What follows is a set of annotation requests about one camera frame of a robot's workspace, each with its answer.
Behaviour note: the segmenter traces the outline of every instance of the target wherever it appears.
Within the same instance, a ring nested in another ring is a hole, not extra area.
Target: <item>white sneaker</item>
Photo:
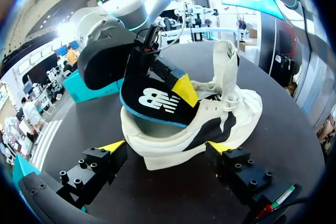
[[[148,170],[181,164],[205,151],[206,141],[237,148],[256,127],[263,105],[255,91],[241,90],[236,85],[237,49],[230,41],[219,41],[214,46],[213,57],[213,81],[193,82],[203,99],[186,128],[148,121],[125,107],[121,109],[124,137],[144,157]]]

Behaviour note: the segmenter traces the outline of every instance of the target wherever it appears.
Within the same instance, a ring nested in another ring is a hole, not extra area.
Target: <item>yellow tag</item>
[[[214,142],[211,142],[211,141],[208,141],[208,144],[210,144],[213,147],[213,149],[215,149],[220,154],[222,154],[222,152],[224,152],[224,151],[227,151],[228,149],[231,149],[228,146],[225,146],[223,144],[214,143]]]
[[[105,145],[102,147],[99,147],[97,149],[105,149],[106,151],[109,151],[111,154],[112,152],[114,152],[116,149],[119,148],[120,145],[122,145],[123,143],[125,143],[125,140],[113,143],[113,144],[109,144],[109,145]]]
[[[182,97],[182,99],[186,101],[191,107],[195,107],[196,103],[198,102],[197,93],[194,90],[187,73],[179,78],[172,91]]]

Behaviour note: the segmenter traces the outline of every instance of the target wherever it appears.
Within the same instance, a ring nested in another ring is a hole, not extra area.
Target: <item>black round table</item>
[[[174,45],[161,54],[189,73],[192,80],[213,77],[212,42]],[[275,180],[289,177],[309,195],[323,172],[318,139],[292,97],[260,68],[241,57],[237,84],[257,91],[263,113],[243,144],[257,164],[272,170]],[[123,139],[119,94],[75,104],[68,111],[48,150],[43,170],[58,180],[90,146]],[[128,160],[111,186],[106,184],[87,207],[108,223],[241,223],[249,209],[240,204],[211,171],[204,153],[171,168],[148,171],[128,149]],[[298,206],[286,212],[292,216]]]

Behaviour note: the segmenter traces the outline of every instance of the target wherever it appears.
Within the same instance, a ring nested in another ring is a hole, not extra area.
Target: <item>bolt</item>
[[[92,163],[90,166],[91,166],[91,169],[92,169],[94,172],[97,170],[97,167],[98,167],[97,163]]]
[[[68,182],[69,181],[68,174],[65,170],[61,170],[59,172],[59,175],[60,175],[60,179],[61,179],[62,182]]]
[[[258,185],[258,181],[256,179],[251,179],[250,182],[248,183],[248,186],[251,189],[255,189]]]
[[[254,161],[253,161],[252,159],[249,159],[249,160],[247,161],[247,165],[248,165],[248,166],[253,166],[253,164],[254,164]]]
[[[236,171],[240,171],[242,168],[242,165],[241,164],[235,164],[235,170]]]
[[[39,188],[41,188],[41,189],[46,188],[46,183],[43,183],[43,182],[42,182],[42,183],[40,184]]]
[[[80,160],[78,161],[78,164],[79,164],[80,168],[85,169],[85,168],[87,167],[87,166],[86,166],[86,163],[85,163],[85,161],[84,161],[84,159],[80,159]]]
[[[37,194],[37,190],[34,189],[30,190],[30,195],[34,196],[35,194]]]
[[[273,177],[273,172],[271,170],[265,172],[266,179],[272,179],[272,177]]]
[[[78,188],[78,189],[82,188],[82,186],[84,185],[83,181],[80,178],[74,179],[73,183],[75,184],[76,188]]]

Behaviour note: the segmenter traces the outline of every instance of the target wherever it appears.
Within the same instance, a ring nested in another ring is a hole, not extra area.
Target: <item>striped floor marking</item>
[[[42,131],[42,136],[36,141],[37,147],[34,155],[30,159],[30,163],[38,170],[42,170],[49,147],[61,123],[62,120],[49,122],[47,127]]]

